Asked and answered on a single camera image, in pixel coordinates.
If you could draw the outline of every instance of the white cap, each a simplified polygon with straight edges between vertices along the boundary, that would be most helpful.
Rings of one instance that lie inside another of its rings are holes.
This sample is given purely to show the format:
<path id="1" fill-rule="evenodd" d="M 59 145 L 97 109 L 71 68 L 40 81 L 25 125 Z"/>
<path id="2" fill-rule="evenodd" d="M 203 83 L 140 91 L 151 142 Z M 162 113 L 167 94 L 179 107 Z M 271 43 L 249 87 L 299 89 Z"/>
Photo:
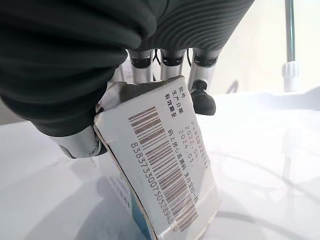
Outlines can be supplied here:
<path id="1" fill-rule="evenodd" d="M 286 62 L 282 66 L 283 90 L 285 92 L 298 91 L 300 89 L 300 66 L 297 61 Z"/>

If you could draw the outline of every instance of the printed label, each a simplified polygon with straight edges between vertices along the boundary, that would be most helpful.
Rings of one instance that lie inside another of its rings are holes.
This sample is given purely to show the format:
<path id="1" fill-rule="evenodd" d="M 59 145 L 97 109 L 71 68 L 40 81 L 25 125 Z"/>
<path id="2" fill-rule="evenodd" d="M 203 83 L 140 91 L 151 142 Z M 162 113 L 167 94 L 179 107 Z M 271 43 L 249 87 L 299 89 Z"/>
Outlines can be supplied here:
<path id="1" fill-rule="evenodd" d="M 181 231 L 185 230 L 198 213 L 156 107 L 129 117 L 129 121 L 138 138 L 131 147 L 155 192 L 154 198 L 168 224 L 175 221 Z"/>

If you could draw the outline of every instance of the blue printed area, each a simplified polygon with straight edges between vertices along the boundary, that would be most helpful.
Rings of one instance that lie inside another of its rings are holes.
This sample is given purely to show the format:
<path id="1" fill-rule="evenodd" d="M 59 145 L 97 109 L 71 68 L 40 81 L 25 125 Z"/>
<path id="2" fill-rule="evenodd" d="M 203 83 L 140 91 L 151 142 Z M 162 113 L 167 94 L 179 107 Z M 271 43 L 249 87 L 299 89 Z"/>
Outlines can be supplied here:
<path id="1" fill-rule="evenodd" d="M 136 202 L 135 196 L 131 192 L 130 192 L 130 195 L 131 195 L 132 217 L 133 217 L 134 221 L 136 222 L 136 224 L 138 225 L 138 227 L 140 228 L 143 235 L 145 236 L 145 238 L 147 240 L 151 240 L 145 217 Z"/>

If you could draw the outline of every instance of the black cable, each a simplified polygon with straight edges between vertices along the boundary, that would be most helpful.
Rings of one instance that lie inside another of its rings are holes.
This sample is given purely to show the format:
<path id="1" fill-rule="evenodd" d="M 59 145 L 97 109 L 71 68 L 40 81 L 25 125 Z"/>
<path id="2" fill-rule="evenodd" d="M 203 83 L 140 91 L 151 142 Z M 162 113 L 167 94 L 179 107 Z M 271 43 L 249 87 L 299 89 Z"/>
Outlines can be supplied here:
<path id="1" fill-rule="evenodd" d="M 186 49 L 186 58 L 188 59 L 189 67 L 191 67 L 191 61 L 189 57 L 189 48 Z"/>
<path id="2" fill-rule="evenodd" d="M 153 57 L 153 59 L 152 59 L 152 62 L 154 62 L 155 60 L 158 62 L 159 66 L 160 66 L 161 63 L 160 63 L 160 60 L 159 60 L 159 58 L 158 58 L 158 49 L 155 49 L 155 50 L 154 50 L 154 57 Z"/>

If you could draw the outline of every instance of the silver metal part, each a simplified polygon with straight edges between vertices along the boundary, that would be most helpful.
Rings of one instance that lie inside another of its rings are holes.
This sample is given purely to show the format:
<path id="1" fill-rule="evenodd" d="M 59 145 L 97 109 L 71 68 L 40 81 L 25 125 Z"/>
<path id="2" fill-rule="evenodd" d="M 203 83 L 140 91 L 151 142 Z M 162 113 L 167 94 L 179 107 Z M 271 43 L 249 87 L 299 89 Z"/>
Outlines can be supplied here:
<path id="1" fill-rule="evenodd" d="M 192 87 L 193 84 L 196 80 L 202 80 L 206 82 L 207 84 L 207 90 L 210 89 L 211 82 L 213 80 L 213 74 L 215 71 L 215 66 L 213 65 L 211 67 L 206 67 L 206 66 L 199 66 L 195 63 L 195 55 L 198 54 L 202 57 L 206 58 L 217 58 L 219 56 L 221 50 L 216 50 L 216 51 L 204 51 L 199 48 L 194 48 L 193 49 L 193 58 L 192 58 L 192 63 L 191 63 L 191 70 L 189 74 L 189 81 L 188 81 L 188 90 L 191 93 L 192 92 Z"/>
<path id="2" fill-rule="evenodd" d="M 188 90 L 190 93 L 192 92 L 192 86 L 196 80 L 202 80 L 206 82 L 206 89 L 210 89 L 211 81 L 215 71 L 215 66 L 216 65 L 212 67 L 202 67 L 192 62 L 188 81 Z"/>
<path id="3" fill-rule="evenodd" d="M 134 84 L 145 84 L 151 83 L 153 81 L 153 72 L 152 72 L 152 56 L 153 50 L 147 51 L 129 51 L 131 67 L 132 67 L 132 76 Z M 150 64 L 145 68 L 137 68 L 133 64 L 133 59 L 150 59 Z"/>
<path id="4" fill-rule="evenodd" d="M 102 143 L 96 136 L 92 126 L 70 136 L 50 136 L 72 158 L 89 158 L 96 156 L 102 147 Z"/>
<path id="5" fill-rule="evenodd" d="M 114 83 L 114 82 L 124 82 L 125 81 L 125 75 L 124 75 L 124 69 L 123 69 L 123 65 L 121 64 L 115 71 L 113 74 L 113 77 L 110 80 L 110 83 Z"/>
<path id="6" fill-rule="evenodd" d="M 161 62 L 161 80 L 167 80 L 176 76 L 181 75 L 182 63 L 178 66 L 167 66 Z"/>
<path id="7" fill-rule="evenodd" d="M 286 61 L 296 60 L 294 0 L 285 0 Z"/>
<path id="8" fill-rule="evenodd" d="M 151 65 L 147 68 L 136 68 L 132 66 L 134 84 L 145 84 L 153 81 Z"/>
<path id="9" fill-rule="evenodd" d="M 167 80 L 176 76 L 181 75 L 182 71 L 182 63 L 184 60 L 184 55 L 185 55 L 185 49 L 184 50 L 177 50 L 177 51 L 167 51 L 161 49 L 161 72 L 160 72 L 160 79 L 161 80 Z M 181 64 L 177 66 L 168 66 L 164 64 L 162 55 L 167 56 L 167 57 L 175 57 L 179 58 L 182 57 Z"/>

